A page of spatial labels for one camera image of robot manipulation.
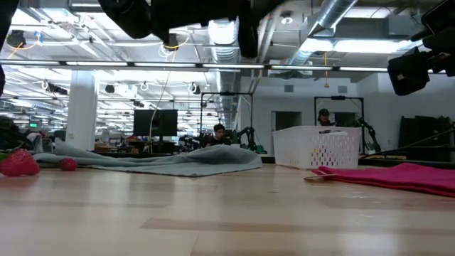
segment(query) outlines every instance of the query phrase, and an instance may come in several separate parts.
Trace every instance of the red strawberry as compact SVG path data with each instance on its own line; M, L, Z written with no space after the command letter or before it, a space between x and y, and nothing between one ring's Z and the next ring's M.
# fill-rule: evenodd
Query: red strawberry
M40 166L25 149L17 149L0 161L0 173L5 176L35 175Z
M60 162L60 168L64 171L75 171L77 168L76 160L72 158L63 159Z

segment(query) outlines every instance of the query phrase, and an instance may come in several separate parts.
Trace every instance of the white pillar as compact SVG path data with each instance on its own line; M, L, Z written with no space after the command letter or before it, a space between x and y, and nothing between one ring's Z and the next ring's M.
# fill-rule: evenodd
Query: white pillar
M66 143L84 150L95 147L99 83L96 71L73 70L68 104Z

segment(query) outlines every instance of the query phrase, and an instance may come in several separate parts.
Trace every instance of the plastic basket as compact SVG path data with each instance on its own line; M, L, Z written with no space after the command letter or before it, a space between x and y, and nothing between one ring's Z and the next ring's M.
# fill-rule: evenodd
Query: plastic basket
M273 132L275 162L300 169L358 165L361 128L300 126Z

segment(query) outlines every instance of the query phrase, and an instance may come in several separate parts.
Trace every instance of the pink towel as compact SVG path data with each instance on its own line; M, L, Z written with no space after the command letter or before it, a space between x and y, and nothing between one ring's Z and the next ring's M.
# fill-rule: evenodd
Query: pink towel
M417 164L400 164L386 169L331 169L319 167L315 174L334 181L345 181L384 188L402 189L455 197L455 170L436 169Z

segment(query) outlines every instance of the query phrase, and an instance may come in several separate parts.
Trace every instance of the person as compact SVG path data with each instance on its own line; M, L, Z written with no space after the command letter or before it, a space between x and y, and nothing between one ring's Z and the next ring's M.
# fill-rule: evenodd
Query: person
M213 131L215 132L215 135L210 138L205 147L221 144L230 145L230 141L224 137L226 128L222 124L215 125Z
M327 109L319 110L318 121L321 126L334 126L335 125L335 123L330 122L330 112Z

